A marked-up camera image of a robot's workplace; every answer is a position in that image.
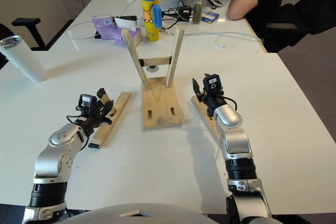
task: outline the glass bottle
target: glass bottle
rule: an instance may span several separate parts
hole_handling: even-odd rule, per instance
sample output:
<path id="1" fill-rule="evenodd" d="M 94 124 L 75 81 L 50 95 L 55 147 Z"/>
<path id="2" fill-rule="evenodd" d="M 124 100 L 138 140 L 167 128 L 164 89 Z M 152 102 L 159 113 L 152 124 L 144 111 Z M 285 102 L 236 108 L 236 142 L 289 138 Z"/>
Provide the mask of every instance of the glass bottle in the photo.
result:
<path id="1" fill-rule="evenodd" d="M 194 0 L 193 23 L 198 24 L 202 19 L 204 0 Z"/>

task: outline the wooden base board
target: wooden base board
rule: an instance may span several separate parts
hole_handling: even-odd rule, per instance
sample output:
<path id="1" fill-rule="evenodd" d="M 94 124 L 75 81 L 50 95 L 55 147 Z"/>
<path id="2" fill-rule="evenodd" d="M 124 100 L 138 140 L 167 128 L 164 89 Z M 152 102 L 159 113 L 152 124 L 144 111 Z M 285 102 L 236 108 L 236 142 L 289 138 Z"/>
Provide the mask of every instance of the wooden base board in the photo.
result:
<path id="1" fill-rule="evenodd" d="M 118 99 L 114 103 L 114 107 L 116 109 L 116 112 L 113 116 L 108 115 L 107 117 L 112 121 L 112 124 L 101 124 L 95 133 L 93 139 L 91 140 L 91 143 L 89 144 L 90 148 L 97 148 L 100 149 L 103 143 L 106 141 L 110 133 L 112 132 L 115 124 L 118 121 L 119 116 L 121 115 L 121 112 L 125 108 L 128 100 L 131 97 L 130 92 L 121 92 Z"/>
<path id="2" fill-rule="evenodd" d="M 204 122 L 206 123 L 206 125 L 208 126 L 208 128 L 210 129 L 212 135 L 214 137 L 216 137 L 216 141 L 219 143 L 220 139 L 221 139 L 221 135 L 219 134 L 219 132 L 216 129 L 216 122 L 215 120 L 213 120 L 212 118 L 210 118 L 207 113 L 206 113 L 206 105 L 203 102 L 199 102 L 197 97 L 195 95 L 193 95 L 191 97 L 191 100 L 193 102 L 193 104 L 196 106 L 197 110 L 200 112 Z"/>
<path id="3" fill-rule="evenodd" d="M 153 130 L 182 125 L 174 84 L 166 87 L 166 77 L 149 78 L 150 89 L 142 85 L 143 129 Z"/>

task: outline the white desk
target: white desk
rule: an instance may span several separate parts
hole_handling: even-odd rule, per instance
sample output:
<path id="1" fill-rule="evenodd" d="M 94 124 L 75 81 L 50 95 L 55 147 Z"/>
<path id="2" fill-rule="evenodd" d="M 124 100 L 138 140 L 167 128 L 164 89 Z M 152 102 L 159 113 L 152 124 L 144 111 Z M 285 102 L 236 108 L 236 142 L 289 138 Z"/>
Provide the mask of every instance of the white desk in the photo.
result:
<path id="1" fill-rule="evenodd" d="M 335 212 L 336 145 L 276 54 L 182 53 L 174 85 L 183 126 L 144 132 L 141 81 L 128 53 L 35 53 L 47 80 L 33 84 L 10 63 L 0 71 L 1 203 L 29 203 L 34 163 L 48 137 L 77 114 L 80 94 L 104 87 L 111 98 L 121 91 L 132 97 L 103 148 L 76 156 L 68 207 L 159 202 L 225 213 L 223 157 L 215 163 L 218 147 L 190 101 L 192 77 L 202 82 L 207 72 L 219 74 L 238 103 L 272 213 Z"/>
<path id="2" fill-rule="evenodd" d="M 92 0 L 87 7 L 80 13 L 80 15 L 72 23 L 72 26 L 80 22 L 87 22 L 92 19 L 95 14 L 107 13 L 112 16 L 119 16 L 125 7 L 133 0 Z M 170 7 L 177 7 L 179 0 L 160 0 L 162 10 L 168 10 Z M 254 33 L 249 28 L 245 19 L 231 21 L 226 18 L 226 10 L 230 3 L 230 0 L 220 0 L 224 7 L 214 10 L 219 13 L 220 17 L 218 21 L 213 24 L 201 22 L 198 25 L 182 22 L 185 26 L 185 33 L 192 33 L 198 30 L 211 30 L 211 31 L 234 31 L 249 35 Z M 143 22 L 140 19 L 142 17 L 141 2 L 134 2 L 124 13 L 124 15 L 137 15 L 138 26 L 142 26 L 142 34 L 145 37 L 145 29 Z M 96 29 L 91 24 L 83 24 L 73 28 L 70 33 L 72 37 L 85 38 L 94 35 Z M 181 52 L 264 52 L 265 49 L 259 42 L 247 41 L 239 39 L 237 37 L 243 37 L 241 35 L 234 35 L 233 37 L 221 37 L 218 43 L 225 44 L 225 48 L 221 48 L 215 45 L 214 41 L 217 38 L 214 35 L 202 35 L 186 37 L 183 40 Z M 160 34 L 160 40 L 156 42 L 149 42 L 146 38 L 143 38 L 142 42 L 137 46 L 139 53 L 147 53 L 148 51 L 167 51 L 171 50 L 173 38 L 169 35 Z M 50 50 L 76 50 L 76 51 L 116 51 L 127 52 L 126 47 L 122 45 L 116 45 L 113 40 L 101 40 L 101 39 L 85 39 L 85 40 L 71 40 L 66 34 L 63 34 L 57 42 L 51 47 Z"/>

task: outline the charger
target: charger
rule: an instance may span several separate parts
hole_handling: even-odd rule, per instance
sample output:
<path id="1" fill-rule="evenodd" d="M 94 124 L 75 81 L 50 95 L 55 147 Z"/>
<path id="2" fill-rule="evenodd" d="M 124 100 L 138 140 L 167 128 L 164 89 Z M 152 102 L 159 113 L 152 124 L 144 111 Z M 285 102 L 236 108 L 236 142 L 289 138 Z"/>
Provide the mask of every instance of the charger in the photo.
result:
<path id="1" fill-rule="evenodd" d="M 181 6 L 178 8 L 177 21 L 189 22 L 191 17 L 191 8 L 189 6 Z"/>

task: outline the floor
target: floor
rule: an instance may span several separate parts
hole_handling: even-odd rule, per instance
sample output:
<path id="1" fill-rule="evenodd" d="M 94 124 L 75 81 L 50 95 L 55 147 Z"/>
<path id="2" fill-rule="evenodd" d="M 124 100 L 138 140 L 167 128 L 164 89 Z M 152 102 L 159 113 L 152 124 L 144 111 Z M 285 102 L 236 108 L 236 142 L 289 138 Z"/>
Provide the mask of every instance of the floor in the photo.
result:
<path id="1" fill-rule="evenodd" d="M 298 0 L 283 0 L 295 4 Z M 336 142 L 336 28 L 319 35 L 306 36 L 294 47 L 279 52 L 298 85 L 320 116 Z M 0 205 L 0 223 L 21 223 L 24 207 Z M 335 224 L 336 213 L 301 215 L 312 224 Z M 223 215 L 210 215 L 225 223 Z"/>

